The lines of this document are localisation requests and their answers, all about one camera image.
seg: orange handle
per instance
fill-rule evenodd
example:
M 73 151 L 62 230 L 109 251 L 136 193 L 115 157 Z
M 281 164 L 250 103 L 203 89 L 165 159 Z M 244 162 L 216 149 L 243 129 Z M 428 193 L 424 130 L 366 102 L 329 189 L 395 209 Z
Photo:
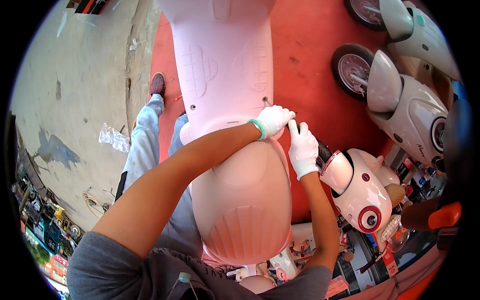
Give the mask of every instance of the orange handle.
M 428 218 L 428 226 L 431 229 L 452 227 L 462 216 L 462 205 L 460 202 L 453 202 L 445 205 Z

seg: plastic bag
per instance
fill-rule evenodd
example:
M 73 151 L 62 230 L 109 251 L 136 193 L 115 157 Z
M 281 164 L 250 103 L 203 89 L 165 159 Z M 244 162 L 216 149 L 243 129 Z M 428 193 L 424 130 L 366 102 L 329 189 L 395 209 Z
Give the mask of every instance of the plastic bag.
M 115 128 L 109 127 L 106 123 L 103 123 L 98 141 L 112 144 L 113 148 L 125 153 L 128 153 L 130 149 L 130 138 L 121 134 Z

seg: red floor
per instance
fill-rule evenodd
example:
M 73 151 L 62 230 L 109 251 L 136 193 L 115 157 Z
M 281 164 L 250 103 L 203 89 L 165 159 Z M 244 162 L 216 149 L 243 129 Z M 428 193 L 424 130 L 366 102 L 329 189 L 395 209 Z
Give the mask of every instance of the red floor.
M 278 0 L 271 16 L 274 59 L 274 103 L 297 113 L 313 135 L 331 150 L 360 148 L 374 156 L 386 155 L 393 141 L 368 118 L 365 102 L 349 97 L 334 81 L 330 58 L 335 49 L 349 42 L 375 52 L 385 32 L 374 32 L 353 21 L 342 0 Z M 151 75 L 167 78 L 166 111 L 160 117 L 160 161 L 168 157 L 175 119 L 184 110 L 173 52 L 172 31 L 161 15 L 155 37 Z M 290 137 L 280 138 L 288 155 Z M 290 166 L 292 222 L 310 220 L 309 205 L 301 184 Z M 325 191 L 330 198 L 326 185 Z

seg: building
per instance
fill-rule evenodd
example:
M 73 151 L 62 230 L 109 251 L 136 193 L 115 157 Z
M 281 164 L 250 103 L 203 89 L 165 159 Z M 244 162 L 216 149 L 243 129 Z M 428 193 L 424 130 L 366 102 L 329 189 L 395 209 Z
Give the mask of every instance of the building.
M 50 258 L 50 263 L 39 267 L 46 277 L 64 286 L 67 285 L 68 261 L 64 260 L 60 255 L 53 255 Z

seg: green bracelet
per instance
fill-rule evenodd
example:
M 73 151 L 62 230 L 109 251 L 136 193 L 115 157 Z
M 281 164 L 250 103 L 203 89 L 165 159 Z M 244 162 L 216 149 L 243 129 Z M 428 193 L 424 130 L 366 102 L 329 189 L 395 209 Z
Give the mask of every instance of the green bracelet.
M 262 139 L 264 138 L 264 136 L 265 136 L 265 130 L 261 127 L 261 125 L 260 125 L 260 124 L 258 123 L 258 121 L 255 120 L 255 119 L 250 119 L 250 120 L 247 121 L 247 123 L 248 123 L 248 122 L 252 122 L 253 124 L 255 124 L 255 125 L 258 126 L 258 128 L 259 128 L 260 131 L 262 132 L 262 135 L 260 136 L 260 138 L 259 138 L 258 140 L 259 140 L 259 141 L 262 140 Z

